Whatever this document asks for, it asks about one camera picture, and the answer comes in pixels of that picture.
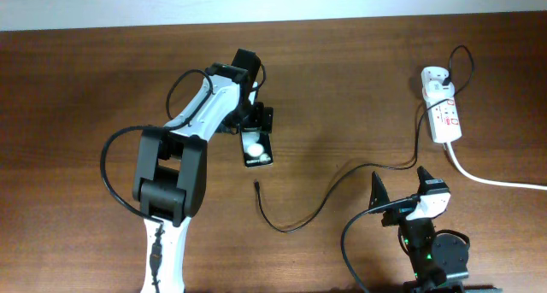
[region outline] white wall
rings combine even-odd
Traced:
[[[547,0],[0,0],[0,30],[547,9]]]

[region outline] brown table surface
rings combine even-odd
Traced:
[[[114,131],[162,125],[165,96],[189,68],[254,50],[268,68],[259,99],[275,108],[271,167],[246,169],[239,137],[209,143],[207,193],[187,236],[189,291],[323,292],[356,283],[340,254],[346,222],[368,206],[372,169],[344,181],[305,229],[285,235],[259,215],[253,179],[277,224],[311,213],[336,174],[361,161],[412,155],[420,72],[446,66],[458,44],[476,74],[458,96],[456,154],[471,173],[547,183],[547,13],[151,26],[0,33],[0,291],[138,292],[142,220],[105,190],[99,152]],[[468,75],[464,53],[456,83]],[[193,97],[192,75],[173,111]],[[475,183],[447,161],[424,124],[419,165],[445,179],[448,212],[435,220],[472,239],[466,284],[507,292],[547,287],[547,193]],[[113,145],[108,170],[134,205],[138,134]],[[415,168],[379,170],[390,197],[417,190]],[[379,215],[352,227],[347,250],[366,284],[414,277],[397,228]]]

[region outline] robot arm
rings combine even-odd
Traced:
[[[266,109],[255,103],[255,78],[261,62],[255,53],[239,50],[232,65],[215,63],[206,69],[213,83],[203,85],[188,106],[165,126],[177,126],[193,115],[180,129],[143,131],[132,195],[140,202],[140,212],[162,220],[144,220],[147,264],[143,293],[183,292],[182,277],[185,237],[201,206],[207,179],[207,145],[216,132],[252,129],[271,132],[263,126]],[[180,169],[163,167],[159,160],[180,160]]]

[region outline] power strip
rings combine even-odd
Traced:
[[[426,67],[421,72],[421,93],[426,100],[426,106],[430,108],[435,103],[448,99],[428,112],[433,141],[438,144],[450,143],[462,136],[454,99],[454,84],[450,82],[443,85],[448,76],[448,70],[443,67]]]

